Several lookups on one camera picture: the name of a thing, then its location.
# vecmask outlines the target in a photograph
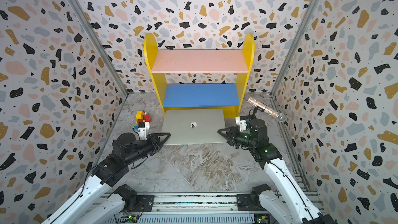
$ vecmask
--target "silver laptop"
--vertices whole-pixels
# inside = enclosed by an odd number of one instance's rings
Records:
[[[162,132],[171,137],[164,145],[226,143],[219,129],[225,128],[222,109],[168,110]]]

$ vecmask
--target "terrazzo pattern wall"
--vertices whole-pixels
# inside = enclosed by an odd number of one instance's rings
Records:
[[[338,223],[398,223],[398,0],[320,0],[276,100]]]
[[[0,222],[41,223],[80,187],[123,96],[66,0],[1,0],[0,15]]]
[[[160,49],[240,49],[256,42],[247,90],[269,91],[310,0],[79,0],[129,91],[152,91],[144,36]],[[168,74],[172,83],[234,83],[234,74]]]

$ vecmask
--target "black cable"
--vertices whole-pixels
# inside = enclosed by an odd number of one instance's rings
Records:
[[[83,188],[82,188],[82,191],[80,192],[80,194],[77,196],[77,198],[76,198],[64,211],[62,211],[62,213],[60,213],[54,220],[52,220],[52,222],[50,222],[50,224],[52,224],[54,221],[56,221],[56,220],[58,219],[58,217],[60,217],[63,213],[65,213],[65,211],[67,211],[67,210],[77,201],[77,199],[79,199],[79,198],[82,196],[83,190],[84,190],[84,186],[86,185],[86,180],[87,180],[88,174],[90,173],[90,171],[91,171],[92,169],[94,169],[94,168],[97,167],[98,165],[99,165],[99,164],[97,164],[97,165],[94,166],[94,167],[91,167],[91,169],[88,170],[88,172],[87,172],[87,174],[86,174],[86,178],[84,179]]]
[[[148,156],[145,158],[144,161],[142,161],[140,164],[138,164],[137,166],[134,167],[134,162],[132,163],[132,167],[130,169],[136,169],[137,167],[139,167],[141,164],[143,164],[146,160],[148,159]]]
[[[137,133],[137,136],[138,136],[138,141],[141,141],[141,139],[140,139],[140,135],[138,134],[138,132],[136,132],[134,129],[132,130],[133,132],[135,132],[135,133]]]
[[[295,188],[295,190],[296,190],[298,196],[300,197],[302,203],[303,203],[304,206],[307,208],[307,205],[305,204],[305,201],[304,201],[303,198],[301,197],[299,191],[296,189],[295,185],[294,185],[293,182],[290,180],[290,178],[285,174],[285,172],[283,172],[283,171],[281,170],[281,168],[279,168],[278,166],[276,166],[276,164],[273,164],[273,163],[270,163],[270,164],[272,164],[272,165],[274,165],[276,168],[278,168],[278,169],[282,172],[282,174],[289,180],[289,182],[291,183],[291,185],[293,186],[293,188]]]

